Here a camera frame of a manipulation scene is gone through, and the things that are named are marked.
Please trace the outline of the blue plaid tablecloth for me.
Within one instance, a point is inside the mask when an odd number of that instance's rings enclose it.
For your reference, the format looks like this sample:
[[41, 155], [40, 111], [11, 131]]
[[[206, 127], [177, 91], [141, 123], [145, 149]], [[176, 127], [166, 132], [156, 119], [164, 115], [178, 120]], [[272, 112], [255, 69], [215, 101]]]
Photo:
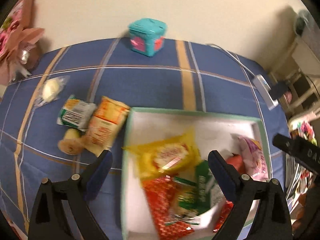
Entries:
[[[210, 46], [166, 40], [153, 57], [135, 53], [127, 38], [80, 43], [44, 54], [32, 76], [9, 85], [1, 99], [1, 210], [27, 231], [41, 179], [61, 181], [83, 170], [94, 156], [63, 154], [57, 142], [65, 127], [56, 123], [74, 95], [99, 103], [102, 96], [131, 107], [184, 109], [252, 116], [263, 120], [272, 139], [288, 134], [280, 106], [269, 110], [251, 77], [263, 68], [242, 56]], [[69, 75], [58, 99], [35, 108], [48, 79]]]

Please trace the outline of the small green white packet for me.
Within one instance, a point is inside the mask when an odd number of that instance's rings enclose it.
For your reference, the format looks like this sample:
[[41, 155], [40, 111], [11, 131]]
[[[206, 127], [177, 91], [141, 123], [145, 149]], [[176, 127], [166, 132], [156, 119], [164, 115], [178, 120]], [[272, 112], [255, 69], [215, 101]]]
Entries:
[[209, 168], [207, 160], [201, 161], [195, 167], [195, 178], [197, 183], [196, 206], [198, 214], [201, 215], [219, 204], [224, 195]]

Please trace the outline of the red box-shaped snack pack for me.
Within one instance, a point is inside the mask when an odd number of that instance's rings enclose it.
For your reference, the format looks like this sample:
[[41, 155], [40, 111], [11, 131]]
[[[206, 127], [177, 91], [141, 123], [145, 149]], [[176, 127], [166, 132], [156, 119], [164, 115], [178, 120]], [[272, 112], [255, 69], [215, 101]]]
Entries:
[[246, 173], [246, 167], [241, 155], [235, 154], [226, 160], [226, 163], [232, 165], [240, 175]]

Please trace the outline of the cream swiss roll package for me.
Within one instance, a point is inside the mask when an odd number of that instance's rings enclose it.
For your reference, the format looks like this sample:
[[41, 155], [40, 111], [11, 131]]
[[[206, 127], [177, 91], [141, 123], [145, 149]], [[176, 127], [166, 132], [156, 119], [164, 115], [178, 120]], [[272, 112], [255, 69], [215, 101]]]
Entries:
[[129, 112], [130, 107], [125, 103], [102, 96], [84, 135], [84, 148], [96, 157], [109, 150]]

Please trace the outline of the white tray with teal rim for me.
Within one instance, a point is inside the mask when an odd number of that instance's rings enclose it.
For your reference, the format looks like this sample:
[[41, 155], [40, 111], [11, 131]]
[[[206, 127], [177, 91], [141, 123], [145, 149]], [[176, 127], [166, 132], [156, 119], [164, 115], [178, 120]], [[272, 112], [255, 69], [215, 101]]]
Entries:
[[[164, 140], [193, 130], [202, 159], [212, 150], [227, 158], [240, 153], [239, 136], [260, 142], [268, 176], [272, 177], [270, 148], [264, 123], [251, 116], [191, 112], [178, 109], [133, 107], [127, 119], [124, 145]], [[158, 239], [146, 196], [137, 176], [135, 156], [123, 152], [121, 178], [121, 230], [123, 239]]]

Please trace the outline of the large red peanut snack bag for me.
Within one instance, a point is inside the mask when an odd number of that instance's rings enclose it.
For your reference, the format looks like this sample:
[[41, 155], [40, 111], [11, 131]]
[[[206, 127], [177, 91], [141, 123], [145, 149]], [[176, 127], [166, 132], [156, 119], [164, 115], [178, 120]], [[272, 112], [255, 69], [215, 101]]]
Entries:
[[177, 186], [170, 176], [143, 181], [142, 188], [159, 239], [175, 240], [194, 233], [194, 229], [182, 221], [165, 224], [170, 204], [177, 193]]

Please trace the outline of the yellow bread package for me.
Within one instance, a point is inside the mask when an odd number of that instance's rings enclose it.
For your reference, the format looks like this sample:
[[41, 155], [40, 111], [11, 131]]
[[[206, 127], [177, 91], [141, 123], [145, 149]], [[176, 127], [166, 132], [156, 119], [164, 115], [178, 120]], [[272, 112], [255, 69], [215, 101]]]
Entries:
[[141, 181], [173, 176], [201, 162], [193, 128], [165, 140], [125, 146], [124, 150], [135, 156], [136, 175]]

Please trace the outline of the small red snack packet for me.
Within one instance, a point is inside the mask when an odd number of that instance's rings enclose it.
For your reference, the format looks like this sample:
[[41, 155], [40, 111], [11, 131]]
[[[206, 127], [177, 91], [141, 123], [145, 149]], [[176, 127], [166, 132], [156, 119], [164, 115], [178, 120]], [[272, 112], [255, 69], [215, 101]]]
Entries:
[[233, 208], [233, 203], [227, 200], [221, 209], [220, 216], [215, 223], [213, 232], [218, 232], [220, 230], [221, 226], [223, 225], [228, 215], [230, 214], [232, 208]]

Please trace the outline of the purple swiss roll package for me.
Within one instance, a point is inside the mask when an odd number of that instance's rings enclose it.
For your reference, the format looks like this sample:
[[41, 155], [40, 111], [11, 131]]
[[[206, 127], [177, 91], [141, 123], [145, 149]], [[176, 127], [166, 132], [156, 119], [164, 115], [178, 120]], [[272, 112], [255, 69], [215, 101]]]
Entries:
[[246, 174], [253, 180], [268, 181], [268, 166], [260, 142], [245, 136], [238, 137], [238, 142]]

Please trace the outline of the green round biscuit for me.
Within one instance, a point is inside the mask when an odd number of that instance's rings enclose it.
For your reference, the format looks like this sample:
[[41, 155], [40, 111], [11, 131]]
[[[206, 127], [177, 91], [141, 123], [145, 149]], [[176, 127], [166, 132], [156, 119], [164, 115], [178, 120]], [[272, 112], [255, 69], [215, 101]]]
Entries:
[[164, 224], [171, 225], [177, 222], [184, 222], [190, 225], [199, 225], [199, 208], [197, 204], [197, 184], [180, 177], [174, 177], [176, 193], [170, 201], [168, 215]]

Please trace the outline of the green white cracker pack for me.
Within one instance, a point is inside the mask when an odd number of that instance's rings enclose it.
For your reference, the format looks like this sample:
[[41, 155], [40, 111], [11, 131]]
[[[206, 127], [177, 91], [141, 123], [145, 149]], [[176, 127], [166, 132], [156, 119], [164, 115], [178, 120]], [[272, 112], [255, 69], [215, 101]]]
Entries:
[[61, 108], [56, 123], [85, 132], [96, 108], [95, 103], [82, 101], [72, 94]]

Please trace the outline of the white bun in clear wrap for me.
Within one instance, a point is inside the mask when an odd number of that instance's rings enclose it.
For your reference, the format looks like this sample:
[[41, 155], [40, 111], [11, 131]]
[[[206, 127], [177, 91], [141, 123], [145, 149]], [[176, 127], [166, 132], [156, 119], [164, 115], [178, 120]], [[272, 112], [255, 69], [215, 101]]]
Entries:
[[39, 108], [57, 100], [59, 94], [65, 88], [68, 81], [69, 75], [54, 77], [46, 80], [39, 88], [39, 92], [34, 103], [35, 108]]

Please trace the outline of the teal house-shaped box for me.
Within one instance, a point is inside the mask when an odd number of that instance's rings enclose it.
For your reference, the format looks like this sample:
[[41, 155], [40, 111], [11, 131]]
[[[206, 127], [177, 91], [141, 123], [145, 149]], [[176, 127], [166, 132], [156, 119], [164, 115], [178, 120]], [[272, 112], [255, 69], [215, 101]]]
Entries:
[[167, 24], [152, 18], [141, 18], [128, 26], [131, 50], [153, 57], [164, 46]]

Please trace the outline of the white shelf unit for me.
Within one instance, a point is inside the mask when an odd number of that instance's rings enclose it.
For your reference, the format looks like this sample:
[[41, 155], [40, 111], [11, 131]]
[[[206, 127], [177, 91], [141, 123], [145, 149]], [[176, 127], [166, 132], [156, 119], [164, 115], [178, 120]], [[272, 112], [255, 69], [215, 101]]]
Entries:
[[293, 24], [295, 39], [269, 76], [289, 87], [291, 100], [280, 98], [286, 114], [294, 115], [319, 102], [319, 26], [307, 10], [300, 10]]

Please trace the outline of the round bun in clear wrap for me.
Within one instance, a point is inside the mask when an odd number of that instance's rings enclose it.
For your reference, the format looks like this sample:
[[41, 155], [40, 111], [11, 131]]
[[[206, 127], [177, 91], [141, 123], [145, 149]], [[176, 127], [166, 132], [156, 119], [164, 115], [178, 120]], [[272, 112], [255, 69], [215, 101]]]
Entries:
[[57, 146], [59, 150], [67, 155], [79, 155], [85, 148], [86, 137], [74, 128], [70, 128], [65, 132]]

